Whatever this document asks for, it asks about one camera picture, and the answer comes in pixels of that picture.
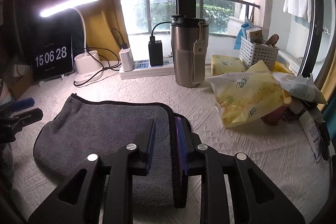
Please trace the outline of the white perforated basket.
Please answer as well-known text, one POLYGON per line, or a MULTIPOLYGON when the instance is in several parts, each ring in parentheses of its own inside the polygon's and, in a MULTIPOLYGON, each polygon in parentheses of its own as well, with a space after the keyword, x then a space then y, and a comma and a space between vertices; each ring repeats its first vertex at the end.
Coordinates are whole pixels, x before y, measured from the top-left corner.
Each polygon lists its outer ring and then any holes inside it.
POLYGON ((268 69, 272 71, 277 55, 277 47, 251 43, 244 37, 241 37, 239 58, 246 69, 262 60, 268 69))

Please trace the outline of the crumpled white plastic bag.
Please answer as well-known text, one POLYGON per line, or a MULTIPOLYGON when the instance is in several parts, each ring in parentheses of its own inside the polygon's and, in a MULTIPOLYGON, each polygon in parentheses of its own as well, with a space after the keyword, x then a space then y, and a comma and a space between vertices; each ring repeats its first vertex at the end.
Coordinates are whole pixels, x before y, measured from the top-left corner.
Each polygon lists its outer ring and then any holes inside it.
POLYGON ((292 97, 317 104, 327 105, 327 101, 315 86, 313 76, 305 78, 302 75, 291 75, 282 72, 272 72, 273 77, 280 83, 281 87, 292 97))

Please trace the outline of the white tube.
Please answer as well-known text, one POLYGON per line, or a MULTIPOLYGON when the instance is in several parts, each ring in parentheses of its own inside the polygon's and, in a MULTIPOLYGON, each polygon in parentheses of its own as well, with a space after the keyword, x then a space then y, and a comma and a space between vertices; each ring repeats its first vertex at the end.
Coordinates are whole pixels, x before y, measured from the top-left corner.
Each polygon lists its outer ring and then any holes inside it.
POLYGON ((302 114, 302 116, 300 116, 299 122, 310 144, 311 150, 313 152, 313 157, 316 160, 316 162, 319 162, 322 158, 321 135, 315 124, 315 121, 311 117, 309 112, 306 111, 302 114))

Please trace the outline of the white textured table cloth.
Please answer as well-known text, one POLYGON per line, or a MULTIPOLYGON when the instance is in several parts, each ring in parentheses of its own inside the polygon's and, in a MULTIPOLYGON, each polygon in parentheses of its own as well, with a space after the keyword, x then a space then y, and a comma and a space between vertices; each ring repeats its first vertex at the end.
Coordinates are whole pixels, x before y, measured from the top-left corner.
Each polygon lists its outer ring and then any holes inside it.
POLYGON ((122 80, 117 72, 106 71, 101 80, 87 86, 74 86, 74 75, 31 86, 24 98, 33 98, 43 110, 43 119, 25 127, 11 145, 14 157, 13 198, 25 218, 54 190, 34 162, 33 146, 41 128, 62 109, 71 94, 93 102, 161 102, 185 116, 202 142, 217 151, 247 154, 282 190, 310 222, 329 195, 329 163, 314 159, 310 144, 298 121, 269 126, 260 120, 225 129, 215 108, 209 83, 184 88, 174 76, 122 80))

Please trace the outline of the yellow curtain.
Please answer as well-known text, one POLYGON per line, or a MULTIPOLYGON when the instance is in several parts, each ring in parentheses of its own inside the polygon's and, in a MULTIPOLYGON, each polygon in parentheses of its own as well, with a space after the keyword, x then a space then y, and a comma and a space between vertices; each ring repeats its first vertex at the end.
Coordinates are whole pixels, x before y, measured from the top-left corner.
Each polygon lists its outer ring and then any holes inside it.
POLYGON ((113 33, 120 32, 124 42, 129 42, 121 0, 99 0, 80 6, 79 10, 86 26, 87 46, 97 47, 100 55, 116 61, 120 47, 113 33))

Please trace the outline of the white desk lamp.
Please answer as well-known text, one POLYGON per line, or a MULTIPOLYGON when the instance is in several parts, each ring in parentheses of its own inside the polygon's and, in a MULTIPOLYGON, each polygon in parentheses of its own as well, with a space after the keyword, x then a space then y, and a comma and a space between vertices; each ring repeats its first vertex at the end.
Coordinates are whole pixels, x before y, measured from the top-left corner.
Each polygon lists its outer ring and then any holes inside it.
POLYGON ((53 3, 39 11, 41 18, 49 18, 56 14, 72 10, 72 36, 73 36, 73 58, 76 68, 76 76, 74 85, 76 87, 83 86, 92 81, 96 81, 102 77, 103 65, 96 50, 87 48, 87 28, 84 16, 80 11, 80 7, 89 5, 99 0, 61 0, 53 3))

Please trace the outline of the stainless steel tumbler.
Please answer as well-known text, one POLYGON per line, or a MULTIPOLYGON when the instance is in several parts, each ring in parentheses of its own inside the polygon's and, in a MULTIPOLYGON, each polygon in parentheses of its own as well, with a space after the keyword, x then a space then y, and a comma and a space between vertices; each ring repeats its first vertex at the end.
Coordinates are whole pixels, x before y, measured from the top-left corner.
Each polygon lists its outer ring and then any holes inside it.
POLYGON ((173 15, 170 37, 177 84, 194 88, 203 83, 209 45, 209 24, 204 19, 173 15))

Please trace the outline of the red cup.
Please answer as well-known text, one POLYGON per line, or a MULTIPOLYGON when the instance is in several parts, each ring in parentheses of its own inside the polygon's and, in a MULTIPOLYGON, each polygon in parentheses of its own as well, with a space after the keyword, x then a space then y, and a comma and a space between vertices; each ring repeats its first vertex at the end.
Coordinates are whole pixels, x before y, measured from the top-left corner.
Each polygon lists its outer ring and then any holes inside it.
POLYGON ((270 126, 276 126, 279 123, 279 121, 283 118, 287 108, 288 108, 287 105, 281 106, 280 108, 277 108, 273 112, 263 116, 261 119, 265 124, 268 124, 270 126))

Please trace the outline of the white power strip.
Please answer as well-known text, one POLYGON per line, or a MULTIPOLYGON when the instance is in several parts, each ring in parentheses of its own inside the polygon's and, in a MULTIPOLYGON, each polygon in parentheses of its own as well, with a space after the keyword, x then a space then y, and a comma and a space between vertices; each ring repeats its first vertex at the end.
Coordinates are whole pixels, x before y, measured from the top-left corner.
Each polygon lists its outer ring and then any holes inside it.
POLYGON ((149 60, 135 61, 132 71, 126 72, 123 70, 123 67, 121 67, 119 75, 122 80, 174 75, 173 58, 164 58, 162 66, 154 67, 150 65, 149 60))

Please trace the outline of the yellow tissue pack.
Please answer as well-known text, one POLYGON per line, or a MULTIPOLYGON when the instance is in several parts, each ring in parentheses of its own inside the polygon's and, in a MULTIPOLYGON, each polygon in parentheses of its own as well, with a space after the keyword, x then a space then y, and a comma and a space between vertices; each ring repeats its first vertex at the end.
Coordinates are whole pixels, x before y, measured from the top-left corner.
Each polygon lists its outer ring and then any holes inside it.
POLYGON ((225 128, 249 123, 291 103, 289 93, 262 60, 246 72, 225 73, 207 81, 225 128))
POLYGON ((218 76, 225 73, 245 72, 245 67, 238 57, 212 55, 211 56, 211 75, 218 76))

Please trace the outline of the white charger adapter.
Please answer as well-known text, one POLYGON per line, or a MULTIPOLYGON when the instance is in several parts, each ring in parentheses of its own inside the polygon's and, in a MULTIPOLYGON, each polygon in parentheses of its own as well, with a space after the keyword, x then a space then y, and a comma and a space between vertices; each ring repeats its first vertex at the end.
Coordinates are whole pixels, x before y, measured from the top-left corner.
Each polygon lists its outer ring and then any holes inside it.
POLYGON ((119 56, 124 72, 132 71, 134 68, 134 60, 131 48, 121 49, 119 52, 119 56))

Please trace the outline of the purple and grey towel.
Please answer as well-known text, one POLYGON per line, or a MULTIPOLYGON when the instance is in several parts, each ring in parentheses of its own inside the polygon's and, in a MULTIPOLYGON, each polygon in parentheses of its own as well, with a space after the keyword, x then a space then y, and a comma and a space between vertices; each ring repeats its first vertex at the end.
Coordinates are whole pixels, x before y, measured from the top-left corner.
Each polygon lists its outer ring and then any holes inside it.
POLYGON ((184 208, 188 178, 178 144, 182 118, 163 103, 91 102, 71 94, 60 113, 42 127, 33 156, 51 180, 61 182, 84 157, 116 152, 144 132, 152 119, 156 134, 151 169, 149 175, 133 178, 133 201, 141 206, 184 208))

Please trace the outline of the black power adapter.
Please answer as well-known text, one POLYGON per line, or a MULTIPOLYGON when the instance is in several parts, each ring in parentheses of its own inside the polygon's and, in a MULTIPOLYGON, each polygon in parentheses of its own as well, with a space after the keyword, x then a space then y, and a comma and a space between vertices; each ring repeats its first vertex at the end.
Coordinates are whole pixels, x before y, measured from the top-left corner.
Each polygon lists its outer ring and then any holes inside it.
POLYGON ((163 49, 160 40, 149 42, 149 60, 152 67, 163 65, 163 49))

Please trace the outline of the tablet showing clock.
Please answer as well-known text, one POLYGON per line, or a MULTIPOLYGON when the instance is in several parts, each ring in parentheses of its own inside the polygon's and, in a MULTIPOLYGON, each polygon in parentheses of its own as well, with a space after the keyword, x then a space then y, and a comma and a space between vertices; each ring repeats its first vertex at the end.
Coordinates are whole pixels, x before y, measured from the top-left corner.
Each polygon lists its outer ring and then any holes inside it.
POLYGON ((32 51, 31 70, 35 83, 72 73, 71 32, 53 31, 38 38, 32 51))

